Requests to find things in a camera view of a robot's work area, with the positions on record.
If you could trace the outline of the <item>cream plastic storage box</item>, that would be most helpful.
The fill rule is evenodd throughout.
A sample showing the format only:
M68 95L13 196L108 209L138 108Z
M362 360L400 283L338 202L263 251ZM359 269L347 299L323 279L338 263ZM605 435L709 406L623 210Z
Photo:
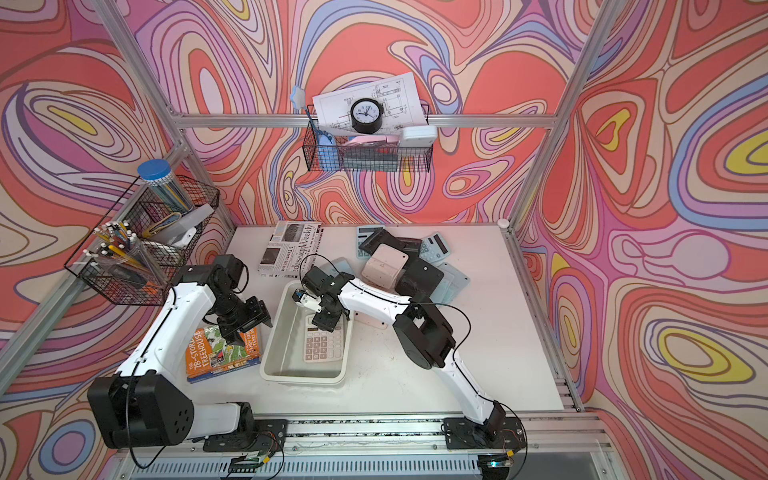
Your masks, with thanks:
M337 387L346 376L353 321L344 315L334 331L319 329L312 323L315 312L295 303L293 294L299 289L300 283L294 280L283 290L261 356L260 374L267 382Z

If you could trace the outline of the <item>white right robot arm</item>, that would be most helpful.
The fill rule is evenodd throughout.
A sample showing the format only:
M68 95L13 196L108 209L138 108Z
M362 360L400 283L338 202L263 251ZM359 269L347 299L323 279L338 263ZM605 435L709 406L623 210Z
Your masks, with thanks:
M292 294L314 314L312 325L333 330L343 317L367 315L393 328L406 356L432 370L458 401L463 416L448 418L444 430L469 448L490 448L500 440L506 420L503 405L488 398L458 353L460 343L439 306L380 290L347 272L332 276L311 268Z

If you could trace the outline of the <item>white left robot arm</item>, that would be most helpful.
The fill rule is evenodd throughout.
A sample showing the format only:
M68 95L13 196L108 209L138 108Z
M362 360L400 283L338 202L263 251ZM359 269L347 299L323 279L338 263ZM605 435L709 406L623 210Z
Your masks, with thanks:
M167 447L209 438L227 450L251 448L256 426L250 405L193 401L182 390L260 360L258 328L270 325L265 303L242 299L247 268L219 255L181 268L144 338L117 371L93 382L87 399L111 449Z

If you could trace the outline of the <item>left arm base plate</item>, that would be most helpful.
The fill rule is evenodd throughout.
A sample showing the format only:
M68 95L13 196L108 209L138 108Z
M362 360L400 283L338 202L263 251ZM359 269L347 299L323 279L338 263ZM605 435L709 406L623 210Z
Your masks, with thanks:
M287 419L254 420L235 432L209 436L204 441L203 451L275 453L285 444L287 427Z

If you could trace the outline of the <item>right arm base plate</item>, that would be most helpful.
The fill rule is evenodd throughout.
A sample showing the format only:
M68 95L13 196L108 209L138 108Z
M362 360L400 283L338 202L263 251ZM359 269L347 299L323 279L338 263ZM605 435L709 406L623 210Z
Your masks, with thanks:
M522 423L513 417L505 417L497 427L484 427L463 417L444 418L441 432L448 450L505 450L518 451L527 448Z

